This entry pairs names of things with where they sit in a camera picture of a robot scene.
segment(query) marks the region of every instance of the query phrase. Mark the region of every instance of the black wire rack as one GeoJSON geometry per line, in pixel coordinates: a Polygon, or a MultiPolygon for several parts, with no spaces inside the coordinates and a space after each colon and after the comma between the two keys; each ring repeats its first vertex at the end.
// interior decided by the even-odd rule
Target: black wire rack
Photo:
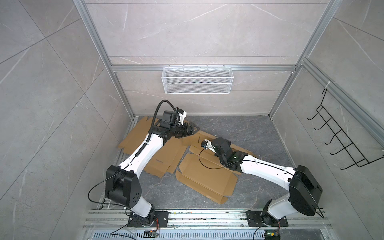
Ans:
{"type": "Polygon", "coordinates": [[[358,166],[358,167],[362,167],[362,166],[365,166],[365,165],[367,165],[367,164],[371,164],[371,163],[373,163],[373,162],[375,162],[375,161],[377,161],[377,160],[380,160],[380,159],[384,158],[384,155],[383,155],[382,157],[380,157],[380,158],[378,158],[378,159],[375,159],[375,160],[373,160],[373,161],[368,161],[368,159],[364,156],[364,154],[360,151],[360,149],[354,144],[354,142],[349,138],[349,136],[348,136],[348,135],[344,132],[344,130],[340,127],[340,125],[338,124],[338,122],[336,122],[336,120],[332,117],[332,115],[331,115],[331,114],[327,111],[327,109],[323,106],[323,101],[324,101],[324,97],[325,97],[325,94],[326,94],[326,93],[327,93],[327,89],[324,89],[323,92],[322,92],[322,94],[324,94],[324,95],[323,95],[323,99],[321,100],[321,103],[320,103],[320,105],[318,106],[318,108],[316,108],[316,112],[317,112],[317,113],[316,113],[311,119],[310,119],[310,118],[307,118],[307,119],[308,119],[308,120],[312,120],[314,117],[316,117],[317,115],[319,115],[319,116],[324,120],[325,123],[324,123],[320,128],[318,128],[318,129],[315,128],[315,130],[316,130],[316,131],[317,131],[317,130],[320,130],[322,127],[324,127],[325,125],[327,125],[327,126],[329,127],[329,129],[330,129],[330,130],[332,131],[332,133],[333,133],[333,137],[331,138],[331,140],[329,141],[329,143],[326,143],[326,142],[325,142],[325,144],[326,144],[326,145],[329,145],[329,144],[332,142],[332,140],[336,137],[336,139],[337,139],[337,140],[340,142],[340,144],[343,146],[343,148],[340,149],[339,151],[337,151],[336,153],[330,153],[330,154],[331,154],[331,155],[335,155],[335,154],[338,154],[339,152],[345,150],[345,151],[348,153],[348,155],[351,157],[351,159],[353,160],[353,162],[354,162],[354,164],[352,164],[352,165],[350,165],[350,166],[348,166],[348,167],[346,167],[346,168],[340,168],[340,167],[339,167],[339,168],[340,168],[341,170],[345,170],[345,169],[350,168],[350,167],[352,167],[352,166],[354,166],[354,165],[356,165],[356,166],[358,166]],[[321,115],[321,113],[320,113],[321,110],[326,111],[326,113],[330,116],[330,118],[329,118],[328,120],[325,120],[324,116],[321,115]],[[335,131],[335,130],[333,130],[333,129],[331,128],[331,126],[329,125],[329,123],[330,123],[331,120],[333,120],[333,122],[336,123],[336,125],[338,126],[338,128],[339,128],[340,130],[335,131]],[[340,138],[338,137],[338,134],[340,135],[341,133],[343,133],[343,134],[349,139],[349,141],[351,142],[350,144],[348,144],[348,145],[344,145],[344,144],[341,142],[340,138]],[[352,157],[351,153],[348,151],[347,147],[355,147],[355,148],[357,149],[357,151],[359,151],[359,153],[361,154],[362,159],[356,162],[356,160],[352,157]]]}

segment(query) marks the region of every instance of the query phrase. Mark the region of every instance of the marble tile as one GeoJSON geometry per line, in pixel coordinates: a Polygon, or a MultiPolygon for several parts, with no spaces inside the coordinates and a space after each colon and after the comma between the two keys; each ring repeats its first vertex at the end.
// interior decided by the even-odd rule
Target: marble tile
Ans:
{"type": "Polygon", "coordinates": [[[384,1],[382,0],[343,0],[334,17],[384,39],[383,11],[384,1]]]}
{"type": "Polygon", "coordinates": [[[20,0],[47,37],[80,18],[72,0],[20,0]]]}
{"type": "MultiPolygon", "coordinates": [[[[229,94],[165,94],[164,91],[125,91],[133,112],[152,115],[167,99],[190,115],[267,115],[280,91],[232,91],[229,94]]],[[[169,110],[162,105],[159,113],[169,110]]]]}
{"type": "Polygon", "coordinates": [[[234,71],[231,91],[280,91],[290,74],[290,71],[234,71]]]}
{"type": "MultiPolygon", "coordinates": [[[[126,91],[163,91],[161,71],[118,72],[126,91]]],[[[234,71],[231,91],[281,90],[289,71],[234,71]]]]}
{"type": "MultiPolygon", "coordinates": [[[[316,113],[315,108],[321,102],[323,97],[321,92],[323,89],[323,86],[317,80],[307,71],[303,71],[292,85],[286,99],[313,139],[317,149],[319,149],[324,157],[372,238],[380,239],[382,237],[381,214],[384,214],[384,202],[380,199],[380,196],[384,194],[382,188],[384,159],[361,168],[354,166],[346,170],[339,169],[339,167],[344,168],[353,164],[352,159],[346,151],[342,151],[334,156],[329,154],[330,152],[337,152],[342,146],[337,139],[334,139],[329,145],[324,143],[329,142],[333,136],[328,127],[325,126],[318,131],[314,130],[315,127],[319,128],[324,124],[321,117],[317,116],[311,121],[307,120],[307,118],[311,118],[316,113]]],[[[367,159],[372,161],[382,157],[382,146],[374,140],[330,93],[325,95],[323,105],[367,159]]],[[[341,133],[338,134],[338,137],[342,141],[346,139],[346,136],[341,133]]],[[[348,150],[355,159],[363,159],[356,148],[351,146],[348,150]]]]}
{"type": "Polygon", "coordinates": [[[258,57],[114,57],[112,64],[296,64],[299,56],[258,57]]]}
{"type": "Polygon", "coordinates": [[[47,39],[82,90],[87,91],[104,64],[83,21],[80,19],[47,39]]]}
{"type": "Polygon", "coordinates": [[[384,125],[384,41],[333,19],[310,59],[384,125]]]}
{"type": "MultiPolygon", "coordinates": [[[[86,3],[265,3],[265,0],[85,0],[86,3]]],[[[328,3],[328,0],[269,0],[268,3],[328,3]]]]}
{"type": "Polygon", "coordinates": [[[0,3],[0,63],[44,36],[19,1],[0,3]]]}
{"type": "MultiPolygon", "coordinates": [[[[88,162],[79,182],[73,190],[66,204],[63,214],[53,231],[51,239],[81,239],[79,232],[83,227],[85,215],[89,209],[94,209],[97,204],[92,203],[85,194],[98,182],[105,179],[107,168],[114,164],[118,153],[118,141],[109,128],[105,130],[91,160],[88,162]]],[[[99,201],[104,190],[104,184],[100,184],[89,195],[94,201],[99,201]]]]}
{"type": "Polygon", "coordinates": [[[164,91],[161,71],[118,72],[121,86],[126,91],[164,91]]]}
{"type": "Polygon", "coordinates": [[[130,123],[131,119],[129,118],[127,110],[125,109],[123,102],[120,101],[108,124],[108,127],[111,129],[118,142],[121,142],[124,139],[130,123]]]}
{"type": "Polygon", "coordinates": [[[228,57],[299,56],[326,4],[87,6],[110,56],[228,57]]]}
{"type": "Polygon", "coordinates": [[[50,238],[106,128],[83,95],[0,200],[4,239],[50,238]]]}
{"type": "Polygon", "coordinates": [[[82,94],[46,40],[0,64],[0,196],[82,94]]]}
{"type": "Polygon", "coordinates": [[[108,124],[120,102],[120,96],[106,69],[100,73],[85,94],[108,124]]]}
{"type": "Polygon", "coordinates": [[[323,188],[319,205],[340,239],[372,239],[343,192],[322,154],[287,103],[283,101],[273,117],[296,165],[306,166],[323,188]]]}
{"type": "MultiPolygon", "coordinates": [[[[203,131],[224,137],[252,151],[259,158],[290,166],[268,116],[188,116],[203,131]]],[[[174,174],[161,179],[143,172],[140,175],[143,197],[158,209],[167,208],[263,208],[270,199],[279,198],[286,190],[265,179],[250,174],[239,176],[233,195],[222,205],[217,204],[179,182],[174,174]]]]}

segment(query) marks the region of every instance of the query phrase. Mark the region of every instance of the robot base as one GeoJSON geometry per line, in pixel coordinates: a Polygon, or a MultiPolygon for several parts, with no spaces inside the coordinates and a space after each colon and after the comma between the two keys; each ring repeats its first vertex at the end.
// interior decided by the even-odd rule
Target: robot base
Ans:
{"type": "Polygon", "coordinates": [[[280,221],[276,222],[264,222],[264,218],[262,217],[263,211],[251,211],[248,210],[245,212],[247,215],[247,222],[249,227],[264,227],[266,225],[270,225],[271,227],[278,227],[280,222],[280,227],[288,227],[288,222],[286,217],[280,219],[280,221]]]}
{"type": "MultiPolygon", "coordinates": [[[[168,225],[168,214],[166,211],[155,211],[154,219],[159,220],[160,227],[167,227],[168,225]]],[[[129,224],[127,227],[144,227],[139,216],[131,212],[129,215],[129,224]]],[[[149,226],[146,227],[156,227],[156,220],[154,220],[149,226]]]]}

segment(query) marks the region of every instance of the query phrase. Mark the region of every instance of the cardboard box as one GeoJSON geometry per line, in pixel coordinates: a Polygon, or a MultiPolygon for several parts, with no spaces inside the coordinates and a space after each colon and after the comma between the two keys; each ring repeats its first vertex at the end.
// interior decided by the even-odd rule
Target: cardboard box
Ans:
{"type": "MultiPolygon", "coordinates": [[[[143,142],[151,126],[152,118],[144,117],[128,134],[119,147],[124,147],[124,153],[132,154],[143,142]]],[[[240,173],[228,168],[208,169],[199,161],[199,154],[203,150],[201,142],[204,139],[213,140],[216,137],[203,131],[195,135],[180,139],[172,138],[159,149],[148,162],[144,170],[152,175],[162,177],[166,172],[173,173],[180,162],[185,150],[188,153],[179,165],[180,171],[176,171],[176,179],[218,204],[225,203],[231,196],[240,173]]],[[[243,151],[250,155],[252,152],[236,145],[231,145],[234,150],[243,151]]],[[[200,154],[201,162],[211,168],[222,167],[219,158],[214,156],[211,150],[205,150],[200,154]]]]}

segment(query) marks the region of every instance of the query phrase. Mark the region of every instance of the wire mesh basket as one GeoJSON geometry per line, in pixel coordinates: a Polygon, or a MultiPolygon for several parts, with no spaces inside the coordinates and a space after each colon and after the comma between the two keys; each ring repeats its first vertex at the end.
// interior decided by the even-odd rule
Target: wire mesh basket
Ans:
{"type": "Polygon", "coordinates": [[[166,94],[229,93],[230,67],[165,67],[161,75],[166,94]]]}

